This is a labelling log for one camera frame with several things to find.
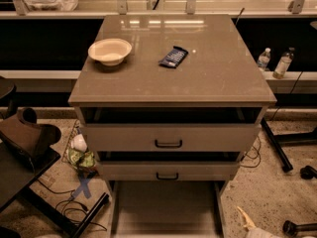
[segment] drawer handle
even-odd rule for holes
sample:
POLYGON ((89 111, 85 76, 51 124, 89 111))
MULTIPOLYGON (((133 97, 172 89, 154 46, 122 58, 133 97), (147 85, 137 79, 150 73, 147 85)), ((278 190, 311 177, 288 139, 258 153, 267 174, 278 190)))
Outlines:
POLYGON ((160 143, 159 140, 156 139, 156 147, 157 148, 181 148, 182 140, 179 140, 178 143, 160 143))
POLYGON ((157 179, 160 179, 160 180, 176 180, 176 179, 178 179, 178 173, 176 173, 175 177, 173 177, 173 178, 160 177, 159 173, 157 173, 157 179))

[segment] bowl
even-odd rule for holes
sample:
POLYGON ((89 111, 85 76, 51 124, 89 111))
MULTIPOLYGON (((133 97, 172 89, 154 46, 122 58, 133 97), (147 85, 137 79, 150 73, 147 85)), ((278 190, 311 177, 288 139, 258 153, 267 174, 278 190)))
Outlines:
POLYGON ((130 53, 131 44, 121 39, 105 39, 96 42, 88 49, 89 56, 107 66, 114 66, 123 61, 130 53))

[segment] cabinet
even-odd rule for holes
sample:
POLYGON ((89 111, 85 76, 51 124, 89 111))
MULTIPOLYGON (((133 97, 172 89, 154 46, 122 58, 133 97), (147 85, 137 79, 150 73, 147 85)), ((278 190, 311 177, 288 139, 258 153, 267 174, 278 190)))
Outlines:
POLYGON ((212 181, 219 195, 275 102, 226 15, 108 16, 96 41, 132 44, 123 63, 88 58, 69 98, 106 181, 212 181), (177 69, 159 66, 173 46, 177 69))

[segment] clear bottle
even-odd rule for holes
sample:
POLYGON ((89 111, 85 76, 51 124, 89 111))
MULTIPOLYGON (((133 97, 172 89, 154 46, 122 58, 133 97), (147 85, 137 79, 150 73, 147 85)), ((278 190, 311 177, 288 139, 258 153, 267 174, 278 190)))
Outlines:
POLYGON ((270 48, 266 48, 265 51, 259 55, 257 65, 260 71, 265 71, 268 62, 270 61, 270 48))
POLYGON ((281 55, 281 58, 277 64, 277 67, 275 68, 275 71, 273 73, 273 77, 277 78, 277 79, 282 79, 285 75, 285 73, 287 72, 290 63, 293 61, 294 59, 294 51, 295 48, 289 48, 289 51, 284 52, 281 55))

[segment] speckled floor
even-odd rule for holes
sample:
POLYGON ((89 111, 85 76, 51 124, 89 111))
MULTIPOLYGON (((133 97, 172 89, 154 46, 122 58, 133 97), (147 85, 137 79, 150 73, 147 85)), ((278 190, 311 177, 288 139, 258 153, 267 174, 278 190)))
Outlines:
MULTIPOLYGON (((63 155, 67 148, 69 136, 75 123, 76 116, 69 109, 36 109, 39 123, 55 124, 62 133, 60 141, 53 148, 63 155)), ((267 123, 274 134, 310 132, 317 126, 316 110, 278 110, 273 121, 269 121, 275 109, 266 114, 267 123)), ((315 145, 283 147, 294 169, 284 173, 281 162, 269 143, 264 131, 254 143, 256 149, 260 148, 261 163, 256 168, 240 167, 237 175, 228 183, 221 200, 226 222, 226 238, 246 237, 244 219, 237 210, 241 206, 254 220, 256 225, 274 235, 285 237, 282 225, 285 220, 296 224, 317 222, 317 179, 304 180, 300 177, 301 168, 310 165, 317 168, 315 145)), ((255 149, 250 151, 250 156, 257 154, 255 149)), ((259 158, 252 160, 245 157, 242 166, 256 166, 259 158)), ((65 161, 64 158, 53 165, 42 177, 41 181, 53 191, 67 191, 77 189, 80 186, 76 171, 65 161)), ((91 197, 81 193, 76 200, 91 208, 98 200, 102 192, 107 191, 105 182, 100 177, 94 177, 88 183, 91 197)), ((70 194, 54 194, 38 182, 32 185, 32 189, 49 202, 56 206, 62 200, 69 198, 70 194)), ((107 226, 110 214, 110 205, 105 205, 94 218, 93 222, 107 226)), ((82 213, 75 213, 71 217, 81 219, 82 213)), ((22 198, 18 198, 0 214, 0 225, 16 230, 23 238, 33 238, 43 235, 56 234, 62 236, 60 230, 46 217, 39 213, 32 205, 22 198)), ((317 232, 299 233, 317 236, 317 232)), ((106 237, 106 232, 99 225, 89 225, 81 237, 106 237)))

